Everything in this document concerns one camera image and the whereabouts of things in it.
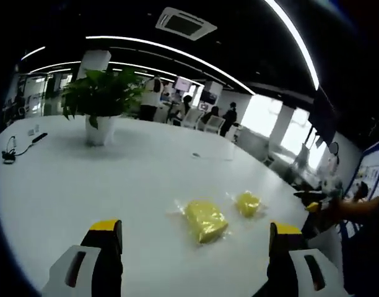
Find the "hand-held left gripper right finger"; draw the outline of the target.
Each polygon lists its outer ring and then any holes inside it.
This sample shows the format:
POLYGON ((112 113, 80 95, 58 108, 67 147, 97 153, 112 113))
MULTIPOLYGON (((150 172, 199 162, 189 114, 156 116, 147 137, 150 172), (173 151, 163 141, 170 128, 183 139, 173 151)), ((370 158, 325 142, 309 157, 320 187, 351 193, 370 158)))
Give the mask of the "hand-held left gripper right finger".
POLYGON ((269 296, 349 296, 339 269, 295 226, 271 222, 269 296))

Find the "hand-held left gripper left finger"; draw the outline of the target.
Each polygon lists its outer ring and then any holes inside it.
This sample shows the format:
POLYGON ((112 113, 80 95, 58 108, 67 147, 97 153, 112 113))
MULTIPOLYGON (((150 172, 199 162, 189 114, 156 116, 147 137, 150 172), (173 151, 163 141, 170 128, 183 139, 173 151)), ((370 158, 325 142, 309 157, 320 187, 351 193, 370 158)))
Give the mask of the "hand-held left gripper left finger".
POLYGON ((71 246, 51 266, 42 296, 121 296, 122 222, 94 223, 80 245, 71 246))

